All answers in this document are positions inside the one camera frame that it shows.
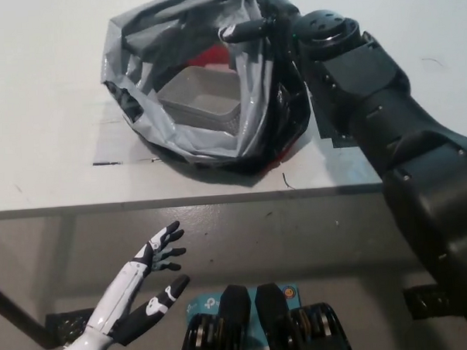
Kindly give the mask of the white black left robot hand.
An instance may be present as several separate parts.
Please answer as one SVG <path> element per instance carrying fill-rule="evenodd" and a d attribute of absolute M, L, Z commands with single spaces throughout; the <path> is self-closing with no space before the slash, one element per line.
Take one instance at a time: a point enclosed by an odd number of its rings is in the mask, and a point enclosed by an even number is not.
<path fill-rule="evenodd" d="M 171 256 L 186 253 L 185 248 L 168 245 L 184 235 L 180 222 L 162 228 L 132 257 L 111 281 L 88 320 L 87 327 L 106 335 L 120 345 L 129 345 L 153 328 L 184 292 L 190 282 L 186 275 L 178 276 L 155 297 L 130 311 L 143 280 L 156 271 L 181 269 L 168 261 Z"/>

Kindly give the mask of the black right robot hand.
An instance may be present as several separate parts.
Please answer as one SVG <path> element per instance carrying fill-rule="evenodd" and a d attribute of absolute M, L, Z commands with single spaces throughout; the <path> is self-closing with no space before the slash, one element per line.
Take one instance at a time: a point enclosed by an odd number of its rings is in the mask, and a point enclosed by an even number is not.
<path fill-rule="evenodd" d="M 279 60 L 293 63 L 297 59 L 292 25 L 301 14 L 289 0 L 256 0 L 260 19 L 239 22 L 218 29 L 218 38 L 229 44 L 268 39 Z"/>

